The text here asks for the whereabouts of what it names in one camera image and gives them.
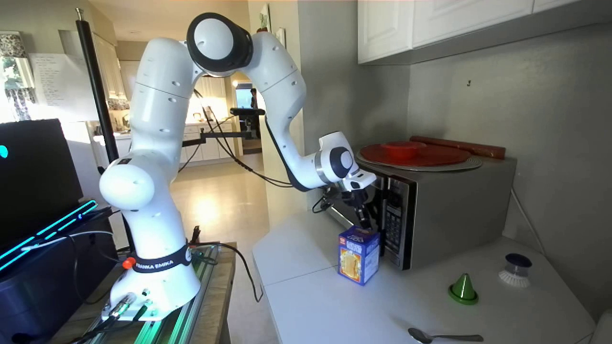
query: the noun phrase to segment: white countertop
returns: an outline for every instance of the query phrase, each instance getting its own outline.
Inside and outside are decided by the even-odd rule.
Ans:
[[[509,240],[423,270],[398,272],[383,261],[366,287],[354,285],[337,274],[343,228],[328,215],[310,215],[310,201],[295,194],[268,194],[280,209],[253,249],[282,343],[406,344],[416,343],[406,331],[414,326],[427,333],[479,333],[492,344],[574,344],[595,328],[553,266]],[[500,282],[509,253],[534,263],[530,287]],[[448,297],[463,274],[481,295],[477,306]]]

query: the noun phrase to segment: cereal box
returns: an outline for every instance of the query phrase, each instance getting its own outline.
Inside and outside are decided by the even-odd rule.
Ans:
[[[339,274],[366,285],[379,272],[381,236],[351,228],[341,234]]]

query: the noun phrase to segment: tiled floor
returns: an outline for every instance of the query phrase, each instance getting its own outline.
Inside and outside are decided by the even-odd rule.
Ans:
[[[263,171],[261,156],[243,157]],[[173,184],[173,198],[184,217],[188,238],[196,226],[201,242],[236,242],[247,257],[261,293],[251,247],[268,232],[266,186],[232,161],[188,167]],[[232,344],[276,344],[268,301],[255,303],[245,268],[238,259],[230,305]]]

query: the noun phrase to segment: spoon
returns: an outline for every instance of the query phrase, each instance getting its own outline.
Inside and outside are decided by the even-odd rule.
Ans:
[[[423,344],[431,344],[437,339],[461,341],[461,343],[484,343],[481,335],[427,335],[416,328],[410,328],[408,333]]]

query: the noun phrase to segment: funnel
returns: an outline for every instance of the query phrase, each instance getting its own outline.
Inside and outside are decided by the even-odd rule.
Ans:
[[[479,305],[479,293],[475,291],[469,274],[463,274],[452,287],[448,287],[448,295],[460,305]]]

